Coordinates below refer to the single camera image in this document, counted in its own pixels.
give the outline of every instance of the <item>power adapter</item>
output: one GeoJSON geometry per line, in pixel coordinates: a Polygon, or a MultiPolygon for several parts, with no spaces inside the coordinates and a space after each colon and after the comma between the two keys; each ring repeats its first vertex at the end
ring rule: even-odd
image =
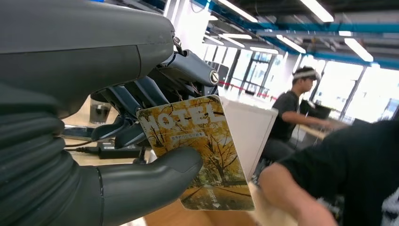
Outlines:
{"type": "Polygon", "coordinates": [[[136,145],[115,149],[114,144],[110,142],[97,142],[97,147],[78,147],[76,149],[68,149],[68,151],[96,154],[100,159],[138,158],[141,150],[142,147],[136,145]]]}

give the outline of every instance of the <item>ceiling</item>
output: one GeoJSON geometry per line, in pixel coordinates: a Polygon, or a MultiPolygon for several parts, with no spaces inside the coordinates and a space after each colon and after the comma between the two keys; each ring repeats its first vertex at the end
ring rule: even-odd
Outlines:
{"type": "MultiPolygon", "coordinates": [[[[144,7],[143,10],[158,13],[162,13],[166,2],[112,1],[132,8],[144,7]]],[[[207,0],[191,1],[200,6],[207,3],[207,0]]],[[[251,23],[218,0],[212,0],[210,9],[218,20],[209,21],[207,30],[214,38],[219,39],[218,35],[222,33],[249,34],[252,40],[236,40],[248,46],[298,53],[276,39],[276,35],[281,34],[315,56],[343,56],[342,59],[353,59],[353,62],[361,63],[360,57],[338,35],[338,31],[344,29],[354,32],[353,38],[375,59],[380,62],[395,61],[396,69],[399,69],[399,0],[317,0],[334,17],[333,23],[321,22],[300,0],[229,1],[256,17],[260,23],[251,23]]]]}
{"type": "MultiPolygon", "coordinates": [[[[252,15],[311,15],[312,12],[299,0],[232,0],[238,7],[252,15]]],[[[330,13],[384,11],[399,8],[397,0],[319,0],[330,13]]]]}

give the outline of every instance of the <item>hand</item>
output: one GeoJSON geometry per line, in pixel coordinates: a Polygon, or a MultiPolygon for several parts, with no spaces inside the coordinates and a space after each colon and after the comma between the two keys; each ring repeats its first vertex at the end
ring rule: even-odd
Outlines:
{"type": "Polygon", "coordinates": [[[338,226],[338,224],[323,205],[316,203],[298,216],[298,226],[338,226]]]}
{"type": "Polygon", "coordinates": [[[334,129],[332,122],[327,120],[320,120],[319,125],[327,129],[334,129]]]}

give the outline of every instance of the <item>black t-shirt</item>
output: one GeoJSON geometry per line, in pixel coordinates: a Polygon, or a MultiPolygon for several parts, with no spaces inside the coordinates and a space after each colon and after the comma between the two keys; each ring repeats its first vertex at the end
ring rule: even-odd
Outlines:
{"type": "Polygon", "coordinates": [[[399,121],[342,129],[280,163],[312,196],[344,195],[344,226],[399,226],[399,121]]]}
{"type": "Polygon", "coordinates": [[[297,112],[299,108],[299,97],[292,91],[283,93],[273,104],[273,108],[279,111],[276,121],[271,129],[270,138],[280,139],[287,142],[292,135],[295,124],[283,121],[282,115],[285,112],[297,112]]]}

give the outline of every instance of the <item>white pillar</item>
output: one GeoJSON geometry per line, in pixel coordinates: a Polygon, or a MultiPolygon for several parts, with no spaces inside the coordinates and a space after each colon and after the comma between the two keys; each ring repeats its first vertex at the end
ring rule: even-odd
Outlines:
{"type": "Polygon", "coordinates": [[[176,37],[182,42],[183,49],[189,49],[195,54],[201,52],[202,40],[210,17],[208,7],[209,3],[202,8],[190,0],[167,1],[164,16],[175,27],[176,37]]]}
{"type": "Polygon", "coordinates": [[[298,68],[301,55],[286,53],[281,64],[280,73],[275,76],[271,85],[271,95],[274,97],[287,92],[292,87],[292,73],[298,68]]]}

